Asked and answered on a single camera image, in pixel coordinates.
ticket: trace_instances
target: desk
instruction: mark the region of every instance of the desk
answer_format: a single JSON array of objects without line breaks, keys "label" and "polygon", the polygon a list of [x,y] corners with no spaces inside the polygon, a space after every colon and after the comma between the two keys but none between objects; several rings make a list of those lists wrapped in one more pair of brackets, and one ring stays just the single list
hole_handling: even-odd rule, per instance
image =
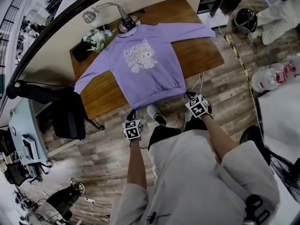
[{"label": "desk", "polygon": [[[22,99],[20,104],[15,109],[15,114],[9,121],[9,128],[15,144],[15,149],[19,155],[22,165],[36,162],[47,164],[47,151],[38,129],[38,124],[34,115],[31,100],[27,98]],[[36,142],[39,160],[32,160],[31,158],[27,158],[23,155],[24,145],[21,140],[21,136],[23,134],[27,134],[28,137]]]},{"label": "desk", "polygon": [[[141,19],[143,24],[201,22],[186,0],[166,0],[145,7],[145,9],[145,13],[133,13]],[[117,28],[118,22],[119,19],[112,22],[109,24],[109,28],[111,30]],[[184,78],[189,78],[224,63],[222,55],[211,38],[173,42],[172,46],[178,57]],[[70,56],[75,78],[78,80],[98,54],[92,52],[85,61],[79,64],[72,54],[74,48],[70,50]],[[81,97],[89,119],[127,103],[110,71],[95,77],[82,91]]]}]

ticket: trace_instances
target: black helmet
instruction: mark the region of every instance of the black helmet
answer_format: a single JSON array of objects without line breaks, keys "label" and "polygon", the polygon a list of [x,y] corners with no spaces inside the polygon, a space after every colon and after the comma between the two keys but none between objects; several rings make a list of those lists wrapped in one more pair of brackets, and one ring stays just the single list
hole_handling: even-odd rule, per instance
[{"label": "black helmet", "polygon": [[253,10],[242,8],[234,18],[234,26],[239,32],[248,35],[248,33],[256,30],[257,16]]}]

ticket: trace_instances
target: black office chair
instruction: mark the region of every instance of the black office chair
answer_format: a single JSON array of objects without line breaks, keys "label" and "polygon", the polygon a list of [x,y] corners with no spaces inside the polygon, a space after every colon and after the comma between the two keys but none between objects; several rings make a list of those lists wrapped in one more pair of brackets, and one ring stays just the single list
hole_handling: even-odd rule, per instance
[{"label": "black office chair", "polygon": [[[28,171],[23,167],[21,162],[7,164],[7,170],[4,172],[4,175],[10,184],[15,184],[16,186],[21,186],[27,179],[32,179],[31,176],[28,175]],[[30,181],[32,183],[35,180],[41,180],[40,177],[33,178]]]},{"label": "black office chair", "polygon": [[53,90],[18,80],[7,86],[6,91],[10,99],[20,96],[42,104],[52,102],[53,128],[59,137],[84,139],[84,120],[87,120],[97,129],[104,130],[104,126],[98,127],[92,120],[88,119],[81,97],[74,92],[72,87]]},{"label": "black office chair", "polygon": [[38,169],[40,168],[44,174],[49,174],[49,172],[45,172],[45,170],[43,169],[43,167],[47,167],[47,168],[51,168],[52,166],[51,165],[45,165],[41,162],[38,162],[38,163],[30,163],[30,164],[27,164],[27,166],[33,166],[35,168],[36,171],[38,171]]}]

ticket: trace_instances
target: sneaker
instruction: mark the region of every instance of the sneaker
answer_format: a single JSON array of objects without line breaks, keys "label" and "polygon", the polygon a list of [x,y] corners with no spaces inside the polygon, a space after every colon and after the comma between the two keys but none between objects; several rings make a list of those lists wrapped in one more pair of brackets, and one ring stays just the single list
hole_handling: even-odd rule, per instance
[{"label": "sneaker", "polygon": [[81,193],[81,196],[83,196],[83,194],[85,192],[85,187],[84,187],[84,184],[82,182],[78,183],[78,190]]},{"label": "sneaker", "polygon": [[160,113],[158,107],[156,107],[155,105],[149,105],[147,107],[147,113],[159,125],[160,124],[165,124],[165,125],[167,124],[167,122],[165,120],[165,117]]},{"label": "sneaker", "polygon": [[186,127],[187,122],[191,121],[193,117],[193,114],[191,113],[191,111],[187,110],[184,114],[184,126],[183,129]]},{"label": "sneaker", "polygon": [[74,180],[74,178],[71,178],[70,179],[70,183],[71,183],[71,187],[76,187],[76,182],[75,182],[75,180]]},{"label": "sneaker", "polygon": [[261,37],[263,35],[263,29],[262,28],[257,28],[254,32],[248,33],[248,35],[252,39],[255,39],[257,37]]}]

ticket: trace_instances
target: desk lamp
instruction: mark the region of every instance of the desk lamp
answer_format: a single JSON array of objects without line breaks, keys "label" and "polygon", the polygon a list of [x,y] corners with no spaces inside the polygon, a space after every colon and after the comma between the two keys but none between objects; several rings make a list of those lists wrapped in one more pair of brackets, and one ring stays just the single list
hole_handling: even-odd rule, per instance
[{"label": "desk lamp", "polygon": [[108,3],[104,3],[102,5],[98,5],[96,7],[92,7],[91,8],[92,11],[85,11],[82,15],[83,20],[86,23],[93,22],[96,19],[96,17],[98,16],[100,9],[108,7],[108,6],[116,6],[121,14],[122,20],[119,23],[120,32],[122,32],[122,33],[128,32],[131,29],[133,29],[136,24],[141,23],[140,20],[138,19],[138,17],[128,16],[127,13],[124,11],[124,8],[121,5],[112,3],[112,2],[108,2]]}]

